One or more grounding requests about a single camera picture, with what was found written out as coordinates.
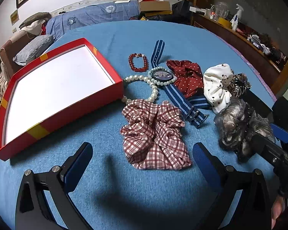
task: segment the blue nylon strap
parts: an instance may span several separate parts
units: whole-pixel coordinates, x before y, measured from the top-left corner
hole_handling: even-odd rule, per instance
[[[188,101],[197,109],[210,109],[211,108],[211,104],[208,103],[204,95],[192,96],[188,98]]]
[[[164,49],[164,41],[158,40],[156,42],[153,55],[151,56],[151,65],[152,67],[157,67],[158,62],[162,56],[163,49]],[[172,103],[180,108],[182,114],[184,115],[184,118],[188,120],[190,123],[193,123],[196,128],[200,128],[202,123],[206,120],[208,115],[203,114],[200,112],[196,106],[196,104],[199,104],[199,106],[204,106],[207,101],[203,101],[203,103],[198,103],[196,99],[194,99],[194,105],[192,105],[184,96],[183,94],[178,91],[177,87],[173,84],[162,86],[165,93],[169,96]]]

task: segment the cardboard box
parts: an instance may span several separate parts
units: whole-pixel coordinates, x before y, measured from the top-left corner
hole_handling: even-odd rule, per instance
[[[123,81],[85,38],[43,54],[15,73],[0,106],[0,159],[123,96]]]
[[[155,12],[155,11],[171,11],[171,6],[168,1],[160,0],[138,0],[140,6],[140,13]]]

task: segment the gray pillow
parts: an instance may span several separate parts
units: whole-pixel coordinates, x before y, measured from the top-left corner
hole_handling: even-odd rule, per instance
[[[25,66],[35,60],[54,42],[52,34],[35,37],[13,58],[17,64]]]

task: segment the blue checkered blanket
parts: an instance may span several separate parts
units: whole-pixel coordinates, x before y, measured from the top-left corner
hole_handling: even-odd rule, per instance
[[[46,34],[59,39],[66,32],[92,24],[112,21],[127,21],[138,15],[139,8],[136,0],[129,3],[103,3],[76,9],[51,18],[46,26]]]

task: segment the blue gripper pad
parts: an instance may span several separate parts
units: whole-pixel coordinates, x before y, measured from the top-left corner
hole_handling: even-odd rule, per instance
[[[78,185],[86,167],[93,157],[93,147],[90,143],[84,142],[77,152],[67,158],[62,166],[61,180],[64,182],[64,191],[66,193],[72,192]]]
[[[285,131],[283,128],[271,123],[271,129],[273,134],[276,138],[284,142],[285,144],[288,143],[288,131]]]
[[[224,168],[221,161],[216,156],[212,156],[202,143],[194,144],[192,153],[194,161],[212,190],[216,193],[222,192],[223,186],[218,172],[218,169]]]

